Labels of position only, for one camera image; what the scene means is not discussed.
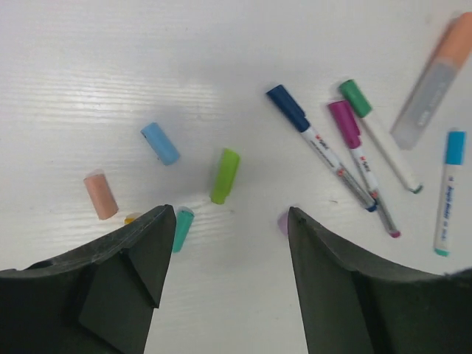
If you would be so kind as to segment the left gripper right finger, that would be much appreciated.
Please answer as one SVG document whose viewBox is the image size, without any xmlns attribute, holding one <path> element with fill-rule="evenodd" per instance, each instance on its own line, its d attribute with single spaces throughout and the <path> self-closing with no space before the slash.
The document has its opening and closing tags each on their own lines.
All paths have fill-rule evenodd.
<svg viewBox="0 0 472 354">
<path fill-rule="evenodd" d="M 469 353 L 471 271 L 393 263 L 297 207 L 288 241 L 309 353 Z"/>
</svg>

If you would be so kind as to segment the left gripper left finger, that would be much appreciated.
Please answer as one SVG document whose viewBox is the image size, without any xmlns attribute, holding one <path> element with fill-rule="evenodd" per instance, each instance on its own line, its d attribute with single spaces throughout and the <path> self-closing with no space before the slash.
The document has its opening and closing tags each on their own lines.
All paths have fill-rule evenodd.
<svg viewBox="0 0 472 354">
<path fill-rule="evenodd" d="M 76 249 L 1 272 L 3 353 L 143 353 L 176 217 L 170 205 Z"/>
</svg>

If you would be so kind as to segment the small orange pen cap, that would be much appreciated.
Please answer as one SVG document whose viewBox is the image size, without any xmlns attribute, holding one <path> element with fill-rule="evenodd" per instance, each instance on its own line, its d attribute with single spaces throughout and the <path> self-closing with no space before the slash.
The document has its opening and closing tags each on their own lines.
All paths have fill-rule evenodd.
<svg viewBox="0 0 472 354">
<path fill-rule="evenodd" d="M 83 182 L 100 220 L 107 220 L 117 214 L 119 207 L 102 170 L 93 170 Z"/>
</svg>

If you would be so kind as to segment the teal pen cap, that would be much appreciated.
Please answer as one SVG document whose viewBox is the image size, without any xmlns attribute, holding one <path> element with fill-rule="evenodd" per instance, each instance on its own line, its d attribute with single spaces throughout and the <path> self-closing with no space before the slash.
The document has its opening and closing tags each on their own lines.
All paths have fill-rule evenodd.
<svg viewBox="0 0 472 354">
<path fill-rule="evenodd" d="M 176 213 L 176 229 L 173 240 L 173 253 L 181 251 L 184 241 L 189 233 L 192 222 L 194 221 L 194 212 L 187 207 L 180 208 Z"/>
</svg>

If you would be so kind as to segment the blue pen cap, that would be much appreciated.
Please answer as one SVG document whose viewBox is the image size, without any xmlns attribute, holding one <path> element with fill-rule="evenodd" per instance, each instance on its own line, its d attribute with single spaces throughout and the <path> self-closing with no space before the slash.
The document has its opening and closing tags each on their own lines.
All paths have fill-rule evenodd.
<svg viewBox="0 0 472 354">
<path fill-rule="evenodd" d="M 157 123 L 146 125 L 140 132 L 163 165 L 175 164 L 180 159 L 180 153 Z"/>
</svg>

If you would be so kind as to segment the lime green pen cap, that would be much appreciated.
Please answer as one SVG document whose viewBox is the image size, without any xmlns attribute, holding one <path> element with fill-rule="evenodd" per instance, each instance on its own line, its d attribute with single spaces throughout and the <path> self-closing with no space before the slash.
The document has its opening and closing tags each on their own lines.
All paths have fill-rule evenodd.
<svg viewBox="0 0 472 354">
<path fill-rule="evenodd" d="M 218 173 L 210 193 L 214 204 L 224 204 L 232 191 L 233 183 L 240 164 L 240 155 L 235 151 L 224 148 L 218 163 Z"/>
</svg>

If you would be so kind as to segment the light blue cap pen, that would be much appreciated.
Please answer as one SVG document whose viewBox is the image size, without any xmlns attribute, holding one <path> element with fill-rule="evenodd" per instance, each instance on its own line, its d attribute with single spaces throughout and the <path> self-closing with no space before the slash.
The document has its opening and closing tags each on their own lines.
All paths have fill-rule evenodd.
<svg viewBox="0 0 472 354">
<path fill-rule="evenodd" d="M 442 181 L 434 230 L 434 253 L 447 257 L 450 253 L 451 214 L 457 189 L 457 176 L 465 158 L 467 133 L 458 129 L 450 130 L 446 137 Z"/>
</svg>

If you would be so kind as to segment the green cap marker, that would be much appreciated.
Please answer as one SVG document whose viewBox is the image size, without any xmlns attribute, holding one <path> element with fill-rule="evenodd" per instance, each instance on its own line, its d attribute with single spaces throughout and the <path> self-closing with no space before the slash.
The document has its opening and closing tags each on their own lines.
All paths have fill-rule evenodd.
<svg viewBox="0 0 472 354">
<path fill-rule="evenodd" d="M 357 83 L 352 79 L 346 80 L 339 85 L 339 92 L 350 104 L 359 122 L 364 126 L 401 184 L 409 192 L 414 194 L 421 192 L 423 184 Z"/>
</svg>

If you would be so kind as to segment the orange cap highlighter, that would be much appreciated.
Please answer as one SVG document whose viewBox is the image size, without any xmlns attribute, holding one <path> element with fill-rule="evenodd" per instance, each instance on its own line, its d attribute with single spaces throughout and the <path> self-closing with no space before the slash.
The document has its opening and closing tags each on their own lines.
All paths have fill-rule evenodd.
<svg viewBox="0 0 472 354">
<path fill-rule="evenodd" d="M 471 54 L 471 13 L 456 17 L 434 50 L 391 129 L 399 148 L 411 150 L 422 136 Z"/>
</svg>

